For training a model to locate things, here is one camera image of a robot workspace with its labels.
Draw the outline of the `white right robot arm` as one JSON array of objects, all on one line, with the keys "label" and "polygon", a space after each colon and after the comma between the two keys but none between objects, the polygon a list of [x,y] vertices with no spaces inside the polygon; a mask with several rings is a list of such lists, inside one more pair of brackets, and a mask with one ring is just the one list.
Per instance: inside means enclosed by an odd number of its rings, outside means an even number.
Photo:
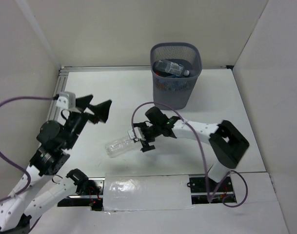
[{"label": "white right robot arm", "polygon": [[204,163],[204,170],[207,176],[206,188],[216,191],[227,174],[240,163],[250,146],[248,140],[228,120],[208,124],[188,121],[179,113],[168,117],[160,108],[173,110],[172,107],[160,102],[153,104],[154,106],[145,113],[150,125],[146,122],[132,121],[126,137],[105,145],[108,156],[116,157],[138,142],[141,144],[142,152],[153,150],[155,147],[152,142],[159,136],[196,140],[199,145],[210,145],[215,153],[216,161],[210,168]]}]

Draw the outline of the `clear crushed plastic bottle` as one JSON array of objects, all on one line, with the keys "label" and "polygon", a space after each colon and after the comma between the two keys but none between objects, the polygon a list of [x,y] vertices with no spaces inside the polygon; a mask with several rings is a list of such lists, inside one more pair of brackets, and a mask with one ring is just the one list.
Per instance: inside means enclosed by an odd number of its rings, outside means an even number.
[{"label": "clear crushed plastic bottle", "polygon": [[105,144],[105,151],[110,158],[116,158],[129,151],[137,149],[139,143],[125,136]]}]

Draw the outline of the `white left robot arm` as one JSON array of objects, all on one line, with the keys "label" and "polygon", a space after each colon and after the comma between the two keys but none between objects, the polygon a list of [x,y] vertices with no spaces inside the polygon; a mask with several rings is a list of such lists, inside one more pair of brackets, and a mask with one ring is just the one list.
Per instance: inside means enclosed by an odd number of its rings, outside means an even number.
[{"label": "white left robot arm", "polygon": [[53,188],[38,195],[69,159],[66,150],[73,148],[86,123],[108,120],[112,101],[92,105],[92,98],[88,95],[73,101],[65,100],[63,108],[69,113],[65,123],[56,120],[43,123],[37,135],[40,147],[26,169],[5,159],[24,174],[11,193],[0,199],[0,234],[29,233],[45,212],[72,194],[99,196],[100,186],[80,169],[70,170]]}]

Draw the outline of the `clear bottle blue label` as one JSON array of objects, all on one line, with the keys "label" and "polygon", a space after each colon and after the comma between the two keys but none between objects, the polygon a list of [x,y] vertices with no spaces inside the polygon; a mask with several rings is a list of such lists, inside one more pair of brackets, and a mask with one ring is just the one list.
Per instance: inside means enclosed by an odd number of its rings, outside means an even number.
[{"label": "clear bottle blue label", "polygon": [[177,77],[188,77],[190,75],[190,71],[183,65],[166,59],[156,61],[153,68],[156,71],[172,74]]}]

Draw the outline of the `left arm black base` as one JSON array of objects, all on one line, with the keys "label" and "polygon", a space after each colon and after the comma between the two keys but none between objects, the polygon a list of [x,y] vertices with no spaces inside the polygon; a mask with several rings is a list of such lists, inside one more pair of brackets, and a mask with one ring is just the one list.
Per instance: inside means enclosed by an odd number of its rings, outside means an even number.
[{"label": "left arm black base", "polygon": [[103,191],[105,178],[89,178],[84,192],[75,193],[58,202],[57,207],[89,208],[91,211],[103,211]]}]

